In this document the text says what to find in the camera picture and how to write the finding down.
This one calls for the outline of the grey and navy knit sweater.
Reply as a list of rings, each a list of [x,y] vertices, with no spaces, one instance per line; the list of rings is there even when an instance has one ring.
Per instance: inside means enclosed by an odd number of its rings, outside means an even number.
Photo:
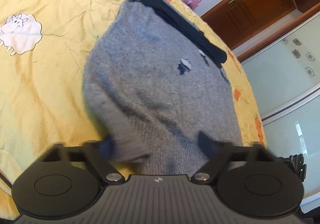
[[[193,175],[217,141],[242,143],[226,53],[165,0],[124,0],[84,70],[104,154],[144,175]]]

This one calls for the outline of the frosted glass wardrobe door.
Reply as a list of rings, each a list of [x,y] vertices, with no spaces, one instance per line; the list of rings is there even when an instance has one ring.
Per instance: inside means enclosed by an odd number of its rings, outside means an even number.
[[[268,149],[302,154],[307,165],[301,210],[319,207],[319,14],[242,62]]]

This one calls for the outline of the brown wooden door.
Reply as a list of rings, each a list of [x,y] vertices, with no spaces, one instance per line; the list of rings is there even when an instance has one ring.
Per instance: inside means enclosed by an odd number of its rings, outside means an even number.
[[[222,0],[201,18],[233,50],[295,9],[293,0]]]

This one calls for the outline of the yellow carrot print bedsheet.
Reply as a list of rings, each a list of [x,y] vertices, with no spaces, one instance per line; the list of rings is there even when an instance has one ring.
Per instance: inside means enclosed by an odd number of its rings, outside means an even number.
[[[33,15],[42,39],[13,54],[1,45],[1,218],[18,211],[9,184],[53,143],[76,146],[103,134],[89,119],[82,74],[95,42],[124,0],[1,0],[1,23]]]

